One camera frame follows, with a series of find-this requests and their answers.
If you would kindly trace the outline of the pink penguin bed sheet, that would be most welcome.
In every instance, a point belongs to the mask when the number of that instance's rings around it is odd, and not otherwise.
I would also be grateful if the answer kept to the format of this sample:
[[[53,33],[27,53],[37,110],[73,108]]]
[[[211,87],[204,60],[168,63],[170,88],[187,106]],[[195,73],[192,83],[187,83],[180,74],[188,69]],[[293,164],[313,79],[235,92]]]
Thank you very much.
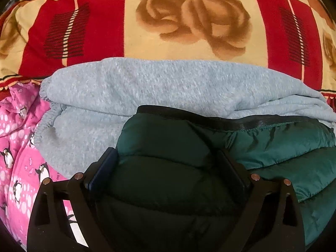
[[[35,147],[34,134],[48,102],[39,97],[39,86],[17,83],[1,100],[1,221],[23,249],[29,221],[42,181],[65,177],[48,164]]]

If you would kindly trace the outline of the grey folded sweatshirt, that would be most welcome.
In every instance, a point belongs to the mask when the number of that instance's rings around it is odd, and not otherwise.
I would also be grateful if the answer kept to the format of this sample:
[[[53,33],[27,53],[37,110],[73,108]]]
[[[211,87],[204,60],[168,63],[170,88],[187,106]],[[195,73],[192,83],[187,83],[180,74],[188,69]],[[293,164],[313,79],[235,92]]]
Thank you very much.
[[[141,105],[227,119],[298,115],[335,128],[325,97],[301,80],[232,62],[107,58],[57,70],[42,82],[40,97],[50,109],[35,130],[34,145],[67,178],[116,146]]]

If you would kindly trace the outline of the dark green puffer jacket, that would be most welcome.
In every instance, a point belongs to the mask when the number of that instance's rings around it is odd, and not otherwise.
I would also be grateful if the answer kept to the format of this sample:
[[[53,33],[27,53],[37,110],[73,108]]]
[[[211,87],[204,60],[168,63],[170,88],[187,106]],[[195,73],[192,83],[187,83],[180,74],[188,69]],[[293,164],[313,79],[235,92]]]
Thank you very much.
[[[335,212],[335,135],[316,119],[143,106],[116,149],[119,164],[98,207],[116,251],[218,251],[246,200],[228,159],[292,182],[307,245]]]

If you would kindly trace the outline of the red orange rose blanket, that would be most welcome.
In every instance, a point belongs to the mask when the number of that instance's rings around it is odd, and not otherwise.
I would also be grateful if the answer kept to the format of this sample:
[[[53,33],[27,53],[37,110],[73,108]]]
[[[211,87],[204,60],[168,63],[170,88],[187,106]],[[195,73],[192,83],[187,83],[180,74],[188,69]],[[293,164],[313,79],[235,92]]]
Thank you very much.
[[[320,0],[21,0],[1,16],[1,89],[109,57],[253,64],[335,103],[335,19]]]

